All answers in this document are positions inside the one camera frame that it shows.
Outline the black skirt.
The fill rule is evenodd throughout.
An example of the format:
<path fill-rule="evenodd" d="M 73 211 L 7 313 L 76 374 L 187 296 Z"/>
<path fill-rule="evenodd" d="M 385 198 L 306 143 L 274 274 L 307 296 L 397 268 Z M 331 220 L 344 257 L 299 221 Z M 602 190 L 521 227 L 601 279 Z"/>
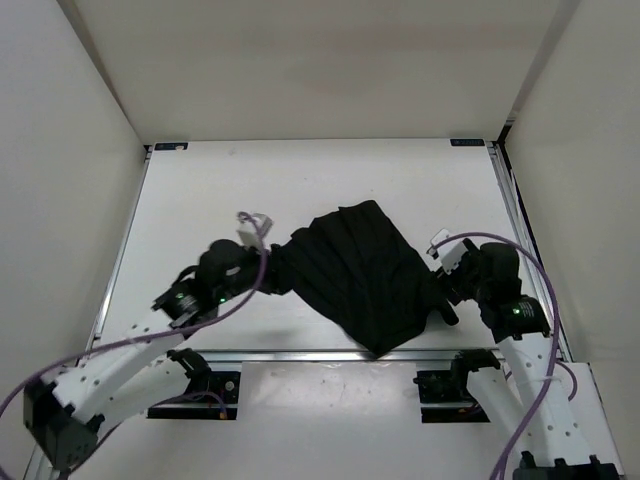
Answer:
<path fill-rule="evenodd" d="M 269 279 L 374 357 L 421 335 L 432 314 L 459 322 L 435 273 L 374 200 L 316 217 L 273 245 Z"/>

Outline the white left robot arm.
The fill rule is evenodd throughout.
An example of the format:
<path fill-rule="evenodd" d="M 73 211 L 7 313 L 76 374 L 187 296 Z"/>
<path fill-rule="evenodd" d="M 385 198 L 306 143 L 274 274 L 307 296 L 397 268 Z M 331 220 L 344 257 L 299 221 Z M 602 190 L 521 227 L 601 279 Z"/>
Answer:
<path fill-rule="evenodd" d="M 96 351 L 57 376 L 29 381 L 24 424 L 53 468 L 78 467 L 109 430 L 145 409 L 182 395 L 205 396 L 211 370 L 200 354 L 181 345 L 203 324 L 218 321 L 222 303 L 257 290 L 267 259 L 259 238 L 215 241 L 116 348 Z"/>

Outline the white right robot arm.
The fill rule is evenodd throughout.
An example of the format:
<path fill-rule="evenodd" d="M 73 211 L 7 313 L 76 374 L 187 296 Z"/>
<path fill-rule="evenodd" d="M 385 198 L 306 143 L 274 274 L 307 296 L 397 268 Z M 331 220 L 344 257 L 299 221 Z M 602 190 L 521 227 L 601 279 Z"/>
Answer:
<path fill-rule="evenodd" d="M 522 292 L 524 249 L 498 235 L 476 246 L 473 234 L 432 243 L 438 277 L 453 304 L 473 301 L 500 352 L 460 353 L 449 387 L 474 398 L 508 440 L 490 473 L 493 479 L 617 479 L 613 463 L 588 444 L 561 378 L 556 376 L 558 318 Z"/>

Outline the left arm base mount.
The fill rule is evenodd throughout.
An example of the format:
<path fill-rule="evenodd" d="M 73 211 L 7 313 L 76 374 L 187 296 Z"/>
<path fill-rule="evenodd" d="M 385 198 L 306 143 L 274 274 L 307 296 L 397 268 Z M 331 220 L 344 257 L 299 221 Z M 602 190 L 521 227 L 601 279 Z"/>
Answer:
<path fill-rule="evenodd" d="M 241 386 L 239 364 L 211 364 L 205 380 L 191 383 L 186 392 L 148 409 L 153 420 L 235 421 Z"/>

